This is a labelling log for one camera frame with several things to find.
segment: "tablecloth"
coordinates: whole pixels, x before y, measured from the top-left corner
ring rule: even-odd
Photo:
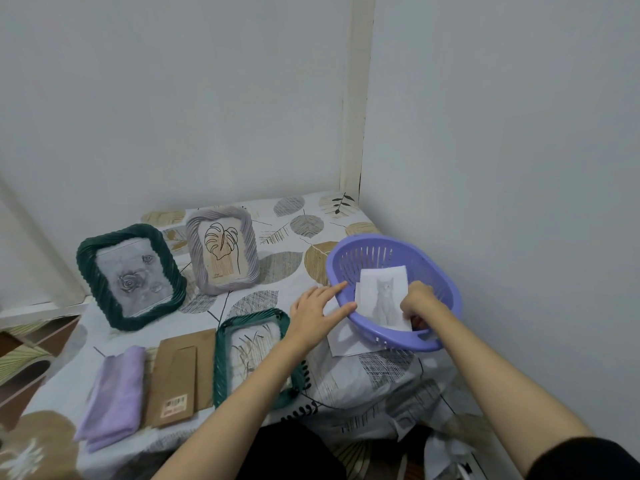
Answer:
[[[200,293],[184,227],[189,213],[196,209],[144,215],[142,222],[164,234],[188,279],[188,296],[179,311],[136,332],[110,328],[100,309],[95,304],[89,306],[74,332],[85,334],[86,339],[67,352],[61,369],[40,387],[13,432],[23,438],[22,443],[12,441],[22,445],[20,451],[14,448],[13,455],[25,465],[24,471],[34,465],[42,474],[38,478],[48,478],[45,468],[53,468],[50,475],[60,471],[65,478],[110,479],[133,478],[130,472],[136,468],[153,469],[152,465],[145,466],[145,458],[151,458],[148,454],[171,450],[185,441],[213,408],[166,428],[142,429],[90,454],[84,443],[75,444],[72,437],[103,356],[139,345],[148,348],[151,360],[162,339],[215,328],[229,317],[272,306],[288,312],[304,290],[316,283],[327,283],[324,264],[338,241],[348,235],[377,232],[354,199],[345,193],[313,193],[235,205],[247,209],[252,216],[260,259],[259,283],[215,297]],[[326,339],[306,357],[303,367],[309,379],[307,388],[289,406],[270,412],[265,424],[302,419],[328,444],[402,437],[418,421],[428,423],[441,391],[456,373],[444,351],[380,351],[332,357]],[[2,461],[0,456],[0,474],[13,465],[3,470]]]

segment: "folded cloth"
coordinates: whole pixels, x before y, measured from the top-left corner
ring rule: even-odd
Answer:
[[[93,452],[131,436],[140,427],[145,348],[132,346],[105,357],[74,441]]]

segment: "rose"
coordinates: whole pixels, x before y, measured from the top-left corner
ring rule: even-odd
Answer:
[[[142,288],[147,279],[139,271],[125,271],[118,277],[118,286],[125,293],[131,293],[133,290]]]

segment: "purple basket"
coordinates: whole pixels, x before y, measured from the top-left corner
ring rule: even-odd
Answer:
[[[393,266],[406,266],[410,283],[418,280],[432,286],[436,297],[460,317],[462,299],[453,281],[420,249],[392,237],[359,234],[341,240],[326,260],[326,274],[331,285],[348,282],[347,288],[336,295],[338,303],[343,306],[355,298],[361,269]],[[415,352],[434,352],[442,348],[441,341],[432,338],[431,330],[391,330],[376,325],[357,312],[349,318],[366,339],[382,342],[385,348]]]

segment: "cat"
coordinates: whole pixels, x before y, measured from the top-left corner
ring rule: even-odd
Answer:
[[[393,325],[397,314],[394,304],[394,279],[378,281],[378,301],[373,309],[373,318],[381,326]]]

